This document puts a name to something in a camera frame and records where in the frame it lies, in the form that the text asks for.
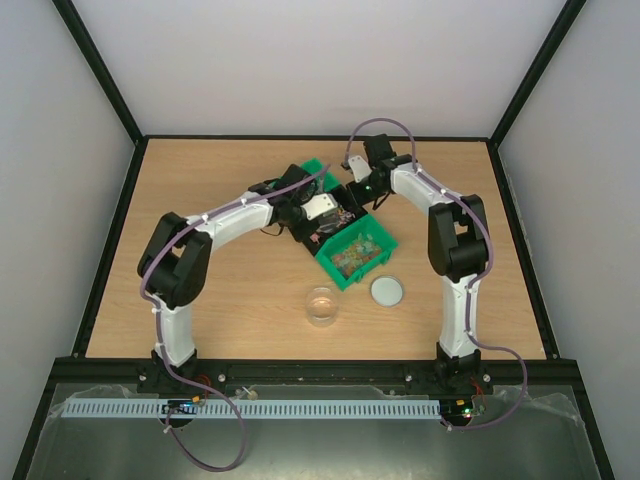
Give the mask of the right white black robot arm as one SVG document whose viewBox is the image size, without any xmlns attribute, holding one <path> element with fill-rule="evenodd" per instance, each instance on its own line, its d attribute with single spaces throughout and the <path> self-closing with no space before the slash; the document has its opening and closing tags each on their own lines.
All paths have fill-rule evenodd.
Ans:
<svg viewBox="0 0 640 480">
<path fill-rule="evenodd" d="M 478 290 L 493 261 L 483 201 L 445 187 L 413 152 L 396 154 L 385 134 L 367 138 L 364 150 L 364 156 L 347 152 L 342 161 L 342 168 L 353 175 L 347 189 L 354 202 L 363 206 L 396 194 L 427 217 L 427 255 L 443 291 L 434 376 L 441 389 L 458 391 L 478 374 L 481 364 L 480 347 L 474 342 Z"/>
</svg>

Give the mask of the green bin of gummy candies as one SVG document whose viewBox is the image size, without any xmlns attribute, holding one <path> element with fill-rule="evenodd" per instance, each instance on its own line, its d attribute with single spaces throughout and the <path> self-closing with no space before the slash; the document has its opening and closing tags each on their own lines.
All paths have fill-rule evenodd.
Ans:
<svg viewBox="0 0 640 480">
<path fill-rule="evenodd" d="M 386 264 L 398 242 L 371 214 L 328 238 L 315 259 L 340 291 Z"/>
</svg>

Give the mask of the metal scoop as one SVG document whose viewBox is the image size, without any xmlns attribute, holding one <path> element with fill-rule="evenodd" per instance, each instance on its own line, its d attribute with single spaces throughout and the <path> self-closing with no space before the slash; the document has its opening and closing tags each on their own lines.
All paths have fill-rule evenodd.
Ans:
<svg viewBox="0 0 640 480">
<path fill-rule="evenodd" d="M 337 231 L 343 224 L 341 210 L 326 213 L 318 219 L 318 231 L 323 234 L 331 234 Z"/>
</svg>

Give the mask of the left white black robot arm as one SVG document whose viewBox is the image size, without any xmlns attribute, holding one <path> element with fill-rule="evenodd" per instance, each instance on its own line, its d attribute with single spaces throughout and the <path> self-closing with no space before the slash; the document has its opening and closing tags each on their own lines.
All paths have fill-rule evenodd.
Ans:
<svg viewBox="0 0 640 480">
<path fill-rule="evenodd" d="M 211 254 L 275 220 L 313 220 L 333 206 L 314 212 L 329 168 L 302 172 L 297 181 L 284 177 L 253 185 L 237 199 L 199 215 L 163 215 L 141 256 L 140 296 L 151 304 L 154 352 L 174 377 L 196 356 L 192 304 L 204 289 Z"/>
</svg>

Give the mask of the black bin of lollipops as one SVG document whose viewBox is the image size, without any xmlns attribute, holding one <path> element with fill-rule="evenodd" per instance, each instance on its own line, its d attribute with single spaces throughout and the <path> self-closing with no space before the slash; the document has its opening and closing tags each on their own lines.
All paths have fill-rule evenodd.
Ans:
<svg viewBox="0 0 640 480">
<path fill-rule="evenodd" d="M 312 256 L 315 256 L 329 239 L 368 214 L 354 201 L 353 195 L 344 186 L 330 190 L 329 194 L 338 204 L 336 210 L 289 228 L 293 239 L 301 243 Z"/>
</svg>

